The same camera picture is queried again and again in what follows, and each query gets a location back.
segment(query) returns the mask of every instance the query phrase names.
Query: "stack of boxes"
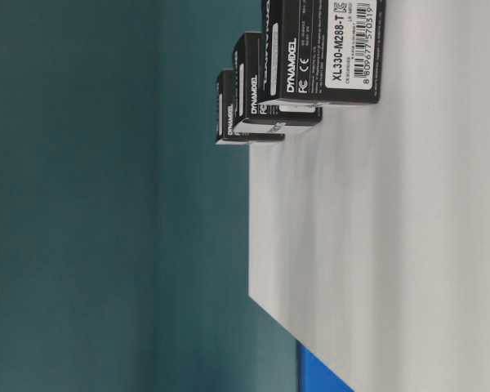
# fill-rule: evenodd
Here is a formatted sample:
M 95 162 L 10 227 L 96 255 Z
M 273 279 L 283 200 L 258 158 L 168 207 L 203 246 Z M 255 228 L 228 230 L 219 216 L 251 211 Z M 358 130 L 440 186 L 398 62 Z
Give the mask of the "stack of boxes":
M 263 0 L 263 32 L 236 43 L 216 80 L 218 145 L 279 142 L 323 105 L 380 99 L 385 0 Z

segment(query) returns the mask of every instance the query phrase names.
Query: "label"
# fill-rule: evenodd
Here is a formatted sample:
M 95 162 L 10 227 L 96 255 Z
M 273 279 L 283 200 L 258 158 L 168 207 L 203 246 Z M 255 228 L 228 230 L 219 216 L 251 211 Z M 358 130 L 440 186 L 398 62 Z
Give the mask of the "label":
M 272 128 L 269 129 L 269 133 L 279 132 L 286 125 L 287 125 L 286 122 L 277 122 Z
M 270 51 L 270 95 L 276 95 L 278 87 L 278 36 L 279 24 L 272 26 L 272 49 Z
M 328 0 L 327 88 L 372 88 L 376 9 L 377 0 Z
M 242 63 L 239 66 L 239 115 L 243 116 L 243 102 L 244 100 L 244 82 L 245 82 L 245 65 Z
M 220 103 L 218 107 L 218 135 L 223 135 L 223 94 L 220 94 Z
M 280 105 L 279 111 L 286 113 L 314 113 L 316 108 L 314 106 L 304 105 Z

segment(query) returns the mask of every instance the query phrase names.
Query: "dynamixel logo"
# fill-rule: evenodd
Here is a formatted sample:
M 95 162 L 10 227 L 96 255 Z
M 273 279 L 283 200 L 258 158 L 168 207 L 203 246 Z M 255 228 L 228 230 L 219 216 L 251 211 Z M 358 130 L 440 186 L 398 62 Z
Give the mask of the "dynamixel logo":
M 251 114 L 258 114 L 258 75 L 251 78 Z
M 270 22 L 270 0 L 265 3 L 265 67 L 263 67 L 263 90 L 267 84 L 269 75 L 269 22 Z
M 233 119 L 234 109 L 232 105 L 227 106 L 227 133 L 232 135 L 232 119 Z
M 297 38 L 288 43 L 287 92 L 294 92 L 296 79 L 296 49 Z

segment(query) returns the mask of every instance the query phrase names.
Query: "barcode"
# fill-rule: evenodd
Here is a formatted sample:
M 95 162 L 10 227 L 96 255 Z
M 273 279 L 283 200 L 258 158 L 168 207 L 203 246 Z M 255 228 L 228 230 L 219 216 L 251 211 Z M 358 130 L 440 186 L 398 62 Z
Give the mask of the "barcode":
M 354 22 L 354 77 L 365 78 L 370 74 L 370 62 L 366 60 L 368 43 L 367 18 L 372 12 L 370 4 L 358 2 L 356 4 L 356 17 Z

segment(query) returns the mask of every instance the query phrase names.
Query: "dynamixel box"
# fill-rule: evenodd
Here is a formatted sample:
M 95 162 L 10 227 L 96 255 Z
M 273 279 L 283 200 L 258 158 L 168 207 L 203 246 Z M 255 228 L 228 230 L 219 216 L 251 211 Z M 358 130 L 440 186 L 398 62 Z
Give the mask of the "dynamixel box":
M 253 142 L 276 142 L 285 139 L 284 134 L 237 134 L 233 129 L 234 73 L 224 69 L 216 80 L 216 144 L 245 145 Z
M 238 133 L 302 132 L 321 121 L 312 107 L 260 105 L 261 33 L 245 33 L 233 51 L 234 130 Z
M 385 0 L 262 0 L 261 102 L 376 103 Z

